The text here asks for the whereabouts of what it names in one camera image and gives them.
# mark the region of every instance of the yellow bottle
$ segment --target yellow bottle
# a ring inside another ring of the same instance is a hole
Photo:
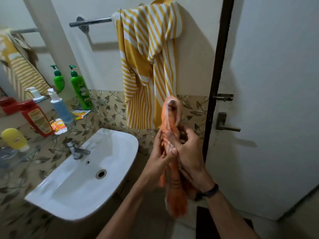
[[[15,128],[5,129],[1,133],[1,138],[9,147],[18,149],[20,152],[25,152],[30,148],[23,134]]]

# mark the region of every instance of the red bottle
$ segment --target red bottle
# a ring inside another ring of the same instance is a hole
[[[18,107],[22,115],[41,136],[48,137],[54,134],[47,117],[33,100],[21,102]]]
[[[12,97],[2,97],[0,99],[0,106],[8,116],[19,110],[18,102]]]

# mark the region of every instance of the mirror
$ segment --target mirror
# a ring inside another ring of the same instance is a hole
[[[57,93],[64,88],[64,79],[26,6],[22,11],[12,7],[0,12],[0,61],[0,116],[18,112],[18,102],[49,98],[49,88]]]

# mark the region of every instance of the washbasin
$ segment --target washbasin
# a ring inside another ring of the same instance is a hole
[[[138,141],[131,134],[99,129],[82,147],[90,155],[68,157],[25,200],[65,220],[89,216],[106,203],[131,168]]]

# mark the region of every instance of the striped towel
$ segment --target striped towel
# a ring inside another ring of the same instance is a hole
[[[18,46],[30,49],[21,36],[14,38],[10,29],[0,31],[0,60],[19,99],[25,101],[33,98],[30,92],[25,91],[29,87],[35,87],[41,95],[47,95],[50,86],[28,58],[21,54]]]
[[[176,96],[177,50],[182,20],[174,0],[118,10],[112,15],[120,46],[127,125],[158,128],[166,96]]]

